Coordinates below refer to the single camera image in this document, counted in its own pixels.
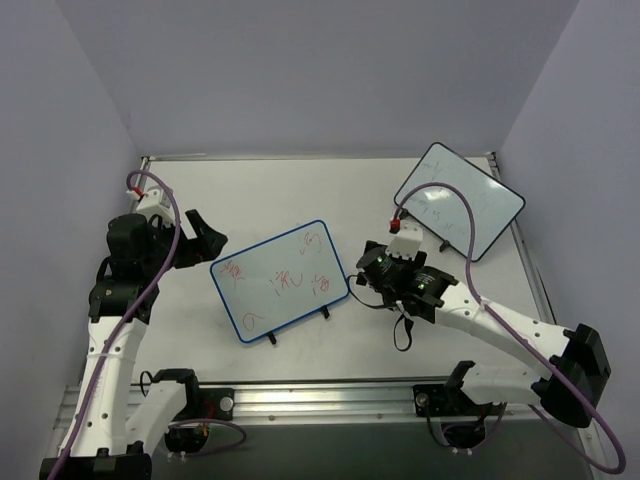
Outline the black framed whiteboard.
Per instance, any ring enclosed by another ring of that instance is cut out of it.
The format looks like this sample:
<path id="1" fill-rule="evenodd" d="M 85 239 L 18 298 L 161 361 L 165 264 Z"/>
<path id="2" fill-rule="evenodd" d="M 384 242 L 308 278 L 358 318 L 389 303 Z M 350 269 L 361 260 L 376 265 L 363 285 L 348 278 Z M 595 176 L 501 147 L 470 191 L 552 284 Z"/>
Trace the black framed whiteboard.
<path id="1" fill-rule="evenodd" d="M 435 142 L 395 193 L 394 204 L 477 262 L 520 214 L 526 201 L 471 161 Z"/>

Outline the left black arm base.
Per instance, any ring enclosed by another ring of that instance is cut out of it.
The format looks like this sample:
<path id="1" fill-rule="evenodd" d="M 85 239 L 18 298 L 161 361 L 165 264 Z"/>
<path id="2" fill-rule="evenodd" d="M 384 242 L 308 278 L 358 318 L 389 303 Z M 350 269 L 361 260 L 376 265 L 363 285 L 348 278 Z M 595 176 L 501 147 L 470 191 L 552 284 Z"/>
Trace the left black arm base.
<path id="1" fill-rule="evenodd" d="M 173 423 L 185 420 L 208 419 L 217 423 L 196 423 L 171 427 L 164 435 L 165 447 L 175 454 L 196 454 L 213 442 L 213 432 L 225 427 L 221 422 L 233 420 L 234 390 L 232 388 L 201 388 L 194 404 L 183 408 L 172 420 Z"/>

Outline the blue framed whiteboard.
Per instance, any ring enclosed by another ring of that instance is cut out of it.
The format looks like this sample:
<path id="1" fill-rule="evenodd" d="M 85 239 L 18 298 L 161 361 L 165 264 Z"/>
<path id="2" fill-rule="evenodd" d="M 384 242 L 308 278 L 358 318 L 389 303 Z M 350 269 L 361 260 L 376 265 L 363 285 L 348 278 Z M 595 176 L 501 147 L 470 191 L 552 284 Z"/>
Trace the blue framed whiteboard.
<path id="1" fill-rule="evenodd" d="M 240 342 L 249 344 L 349 295 L 327 224 L 314 220 L 214 261 L 210 275 Z"/>

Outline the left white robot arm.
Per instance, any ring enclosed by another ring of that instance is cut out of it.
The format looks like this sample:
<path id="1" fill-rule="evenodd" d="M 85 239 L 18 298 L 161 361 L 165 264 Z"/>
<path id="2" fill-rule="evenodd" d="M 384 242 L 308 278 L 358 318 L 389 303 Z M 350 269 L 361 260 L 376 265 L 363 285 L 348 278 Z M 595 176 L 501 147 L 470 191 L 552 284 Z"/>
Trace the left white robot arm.
<path id="1" fill-rule="evenodd" d="M 129 213 L 112 219 L 109 254 L 89 293 L 89 344 L 80 397 L 58 454 L 43 459 L 42 479 L 148 479 L 152 452 L 175 418 L 190 419 L 202 405 L 195 372 L 158 371 L 150 399 L 126 416 L 133 367 L 168 270 L 216 259 L 228 238 L 195 209 L 186 237 L 166 214 Z"/>

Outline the aluminium mounting rail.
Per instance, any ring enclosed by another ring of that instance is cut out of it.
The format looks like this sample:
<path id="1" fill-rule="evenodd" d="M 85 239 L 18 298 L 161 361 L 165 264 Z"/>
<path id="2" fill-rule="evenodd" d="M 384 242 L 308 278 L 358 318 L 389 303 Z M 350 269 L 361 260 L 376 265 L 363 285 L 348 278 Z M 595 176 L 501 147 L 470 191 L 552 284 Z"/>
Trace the aluminium mounting rail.
<path id="1" fill-rule="evenodd" d="M 201 382 L 201 388 L 232 388 L 232 423 L 238 425 L 413 422 L 412 387 L 444 384 L 440 378 L 264 384 Z"/>

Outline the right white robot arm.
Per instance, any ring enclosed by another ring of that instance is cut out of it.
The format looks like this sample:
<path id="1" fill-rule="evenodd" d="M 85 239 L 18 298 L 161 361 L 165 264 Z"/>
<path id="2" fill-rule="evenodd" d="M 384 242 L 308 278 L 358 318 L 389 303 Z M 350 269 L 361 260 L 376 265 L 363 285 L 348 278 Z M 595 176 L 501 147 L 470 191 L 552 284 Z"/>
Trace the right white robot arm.
<path id="1" fill-rule="evenodd" d="M 510 376 L 471 360 L 459 362 L 443 390 L 453 411 L 521 403 L 541 406 L 572 427 L 585 428 L 594 420 L 611 368 L 592 327 L 541 322 L 483 298 L 470 282 L 427 265 L 422 251 L 397 255 L 387 245 L 367 241 L 356 267 L 357 284 L 380 294 L 382 308 L 406 320 L 465 332 L 522 363 Z"/>

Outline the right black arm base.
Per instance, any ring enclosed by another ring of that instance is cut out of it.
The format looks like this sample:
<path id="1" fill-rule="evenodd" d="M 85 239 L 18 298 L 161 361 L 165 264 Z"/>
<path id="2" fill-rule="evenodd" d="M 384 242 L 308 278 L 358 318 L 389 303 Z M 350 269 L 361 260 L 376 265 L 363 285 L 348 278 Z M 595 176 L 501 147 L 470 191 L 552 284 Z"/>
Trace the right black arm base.
<path id="1" fill-rule="evenodd" d="M 424 418 L 437 446 L 470 455 L 495 431 L 505 404 L 476 405 L 462 392 L 444 384 L 412 387 L 415 415 Z"/>

